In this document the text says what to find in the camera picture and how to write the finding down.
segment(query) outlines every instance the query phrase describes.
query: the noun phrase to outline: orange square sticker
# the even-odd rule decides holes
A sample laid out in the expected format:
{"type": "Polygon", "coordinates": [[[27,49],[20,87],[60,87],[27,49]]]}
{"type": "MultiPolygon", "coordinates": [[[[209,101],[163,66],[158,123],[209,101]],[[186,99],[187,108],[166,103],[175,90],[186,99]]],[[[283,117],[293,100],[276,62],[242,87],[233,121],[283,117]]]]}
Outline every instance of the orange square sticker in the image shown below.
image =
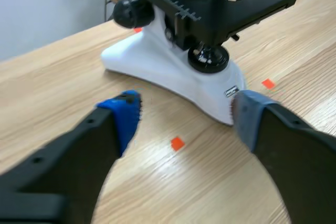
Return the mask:
{"type": "Polygon", "coordinates": [[[142,31],[142,28],[135,28],[134,31],[135,31],[136,33],[139,33],[139,32],[142,31]]]}
{"type": "Polygon", "coordinates": [[[179,138],[179,137],[176,137],[174,138],[172,141],[172,148],[174,149],[174,151],[178,151],[179,149],[181,149],[185,143],[179,138]]]}
{"type": "Polygon", "coordinates": [[[274,82],[272,82],[270,79],[266,79],[265,81],[262,82],[262,84],[267,88],[267,89],[272,89],[275,87],[274,82]]]}

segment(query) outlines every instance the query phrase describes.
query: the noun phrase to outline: white microscope base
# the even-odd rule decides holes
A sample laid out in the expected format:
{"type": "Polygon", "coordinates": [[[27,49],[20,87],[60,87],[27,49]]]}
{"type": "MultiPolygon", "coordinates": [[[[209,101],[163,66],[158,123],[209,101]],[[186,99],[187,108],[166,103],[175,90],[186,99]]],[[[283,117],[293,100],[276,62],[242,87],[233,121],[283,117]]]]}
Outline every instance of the white microscope base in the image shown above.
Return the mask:
{"type": "Polygon", "coordinates": [[[235,87],[246,89],[244,76],[233,61],[219,73],[200,73],[189,65],[187,51],[169,48],[143,31],[107,48],[101,58],[106,69],[167,88],[228,125],[233,124],[230,103],[235,87]]]}

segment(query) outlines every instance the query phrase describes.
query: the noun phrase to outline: microscope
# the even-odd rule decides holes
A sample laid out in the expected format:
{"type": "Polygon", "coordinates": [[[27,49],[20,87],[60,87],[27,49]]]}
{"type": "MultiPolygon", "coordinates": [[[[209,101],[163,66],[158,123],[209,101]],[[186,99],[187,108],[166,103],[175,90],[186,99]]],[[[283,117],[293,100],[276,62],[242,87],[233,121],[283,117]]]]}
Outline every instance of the microscope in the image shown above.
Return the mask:
{"type": "Polygon", "coordinates": [[[247,89],[222,44],[296,0],[121,0],[114,21],[142,31],[101,54],[106,69],[164,87],[232,125],[230,103],[247,89]]]}

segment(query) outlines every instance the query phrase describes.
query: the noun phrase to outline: blue gripper pad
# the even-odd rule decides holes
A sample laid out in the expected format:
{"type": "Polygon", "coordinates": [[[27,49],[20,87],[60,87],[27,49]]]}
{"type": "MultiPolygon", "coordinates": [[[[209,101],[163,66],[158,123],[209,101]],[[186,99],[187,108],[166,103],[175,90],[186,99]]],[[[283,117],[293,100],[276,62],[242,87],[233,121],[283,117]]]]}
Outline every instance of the blue gripper pad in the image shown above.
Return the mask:
{"type": "Polygon", "coordinates": [[[141,111],[141,96],[133,90],[122,92],[119,96],[97,104],[97,107],[110,109],[113,112],[118,140],[120,142],[120,157],[132,140],[138,127],[141,111]]]}
{"type": "Polygon", "coordinates": [[[269,104],[278,102],[252,90],[241,90],[234,99],[234,128],[241,141],[253,152],[264,108],[269,104]]]}

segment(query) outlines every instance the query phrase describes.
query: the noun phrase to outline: label on microscope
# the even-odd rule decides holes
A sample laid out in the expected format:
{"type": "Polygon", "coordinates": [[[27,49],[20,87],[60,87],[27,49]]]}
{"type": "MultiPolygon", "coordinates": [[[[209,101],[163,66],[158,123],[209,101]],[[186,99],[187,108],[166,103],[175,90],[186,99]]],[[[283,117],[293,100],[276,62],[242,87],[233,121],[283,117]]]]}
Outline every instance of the label on microscope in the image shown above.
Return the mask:
{"type": "Polygon", "coordinates": [[[225,91],[226,97],[230,97],[237,93],[239,91],[239,88],[237,86],[233,86],[232,88],[225,91]]]}

